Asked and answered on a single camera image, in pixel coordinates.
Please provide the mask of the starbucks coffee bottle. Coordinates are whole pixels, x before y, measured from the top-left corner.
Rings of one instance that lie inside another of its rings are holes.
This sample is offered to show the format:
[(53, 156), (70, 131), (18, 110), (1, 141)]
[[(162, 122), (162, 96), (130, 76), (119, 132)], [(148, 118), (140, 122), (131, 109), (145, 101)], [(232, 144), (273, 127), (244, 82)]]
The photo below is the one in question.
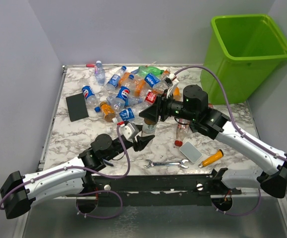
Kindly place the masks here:
[(157, 123), (149, 119), (144, 119), (142, 124), (142, 137), (147, 137), (155, 134)]

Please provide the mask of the red label cola bottle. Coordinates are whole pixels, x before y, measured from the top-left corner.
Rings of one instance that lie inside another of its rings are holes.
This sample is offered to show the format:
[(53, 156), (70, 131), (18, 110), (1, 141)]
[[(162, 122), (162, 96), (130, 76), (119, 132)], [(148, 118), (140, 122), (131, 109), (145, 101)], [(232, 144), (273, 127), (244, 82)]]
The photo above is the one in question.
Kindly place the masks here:
[(175, 146), (181, 147), (183, 145), (183, 141), (185, 137), (188, 135), (188, 131), (189, 131), (189, 121), (180, 119), (176, 127), (176, 137), (174, 141)]

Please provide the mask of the small orange juice bottle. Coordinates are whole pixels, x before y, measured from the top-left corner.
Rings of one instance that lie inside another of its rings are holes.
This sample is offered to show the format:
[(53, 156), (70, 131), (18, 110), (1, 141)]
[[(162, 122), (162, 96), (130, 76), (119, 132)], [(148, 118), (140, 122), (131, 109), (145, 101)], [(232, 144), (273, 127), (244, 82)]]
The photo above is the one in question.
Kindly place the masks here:
[(115, 118), (115, 112), (112, 107), (107, 102), (100, 102), (100, 109), (104, 120), (107, 122), (112, 122), (113, 118)]

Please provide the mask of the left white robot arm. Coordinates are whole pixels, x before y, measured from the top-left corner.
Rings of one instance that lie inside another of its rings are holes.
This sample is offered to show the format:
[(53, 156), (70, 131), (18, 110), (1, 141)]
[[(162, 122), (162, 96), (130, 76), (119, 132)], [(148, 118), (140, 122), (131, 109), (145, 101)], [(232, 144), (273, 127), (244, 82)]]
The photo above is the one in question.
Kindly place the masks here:
[(129, 165), (127, 150), (133, 148), (134, 151), (142, 151), (154, 139), (154, 135), (139, 136), (141, 128), (131, 122), (118, 125), (116, 139), (105, 133), (100, 134), (88, 149), (66, 163), (32, 174), (22, 175), (20, 171), (11, 173), (0, 188), (0, 210), (5, 211), (7, 219), (14, 219), (27, 213), (32, 205), (48, 199), (67, 195), (98, 196), (101, 190), (92, 175), (108, 179), (126, 177), (130, 167), (120, 176), (109, 176), (100, 171), (119, 154), (126, 156)]

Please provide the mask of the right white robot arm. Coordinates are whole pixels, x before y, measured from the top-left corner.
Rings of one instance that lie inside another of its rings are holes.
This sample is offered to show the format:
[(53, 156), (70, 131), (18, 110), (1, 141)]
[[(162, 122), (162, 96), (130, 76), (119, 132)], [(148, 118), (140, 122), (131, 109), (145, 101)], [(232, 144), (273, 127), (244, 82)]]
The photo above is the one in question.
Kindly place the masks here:
[(176, 101), (166, 92), (153, 96), (154, 103), (140, 112), (140, 117), (153, 122), (168, 117), (185, 119), (204, 136), (224, 143), (259, 168), (222, 170), (222, 177), (212, 182), (213, 190), (223, 194), (230, 188), (260, 188), (275, 198), (287, 193), (287, 152), (276, 149), (237, 127), (231, 117), (208, 106), (208, 94), (197, 85), (186, 86), (183, 100)]

